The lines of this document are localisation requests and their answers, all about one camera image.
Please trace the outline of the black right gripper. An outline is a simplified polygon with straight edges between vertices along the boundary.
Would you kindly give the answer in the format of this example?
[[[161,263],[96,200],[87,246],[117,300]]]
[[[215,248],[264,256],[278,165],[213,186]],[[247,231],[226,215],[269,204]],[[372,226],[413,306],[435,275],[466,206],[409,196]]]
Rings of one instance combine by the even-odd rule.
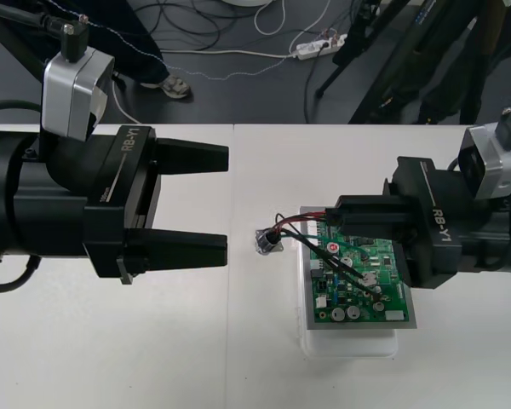
[[[405,254],[409,283],[435,289],[451,279],[462,259],[460,223],[454,212],[471,196],[458,171],[438,170],[429,158],[399,157],[386,196],[342,195],[335,208],[342,233],[394,239]]]

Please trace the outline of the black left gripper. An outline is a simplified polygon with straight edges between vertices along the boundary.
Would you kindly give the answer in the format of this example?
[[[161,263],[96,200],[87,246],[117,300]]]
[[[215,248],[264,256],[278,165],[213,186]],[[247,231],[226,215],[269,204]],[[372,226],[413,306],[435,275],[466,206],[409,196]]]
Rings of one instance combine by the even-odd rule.
[[[83,248],[97,275],[130,285],[142,270],[226,266],[226,235],[150,228],[160,194],[158,173],[228,170],[227,146],[157,139],[149,126],[121,126],[83,209]]]

